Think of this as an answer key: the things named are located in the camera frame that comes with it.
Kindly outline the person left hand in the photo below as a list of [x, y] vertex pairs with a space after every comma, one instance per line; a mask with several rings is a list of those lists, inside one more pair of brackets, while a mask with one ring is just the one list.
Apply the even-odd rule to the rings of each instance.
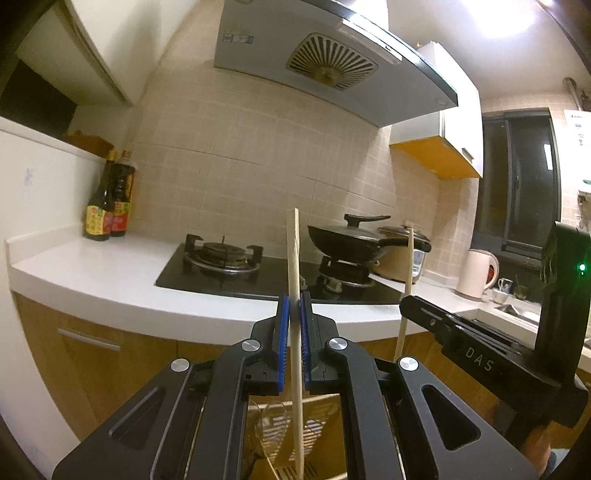
[[551, 444], [547, 427], [539, 425], [535, 427], [523, 443], [521, 453], [531, 462], [539, 477], [545, 472], [550, 456]]

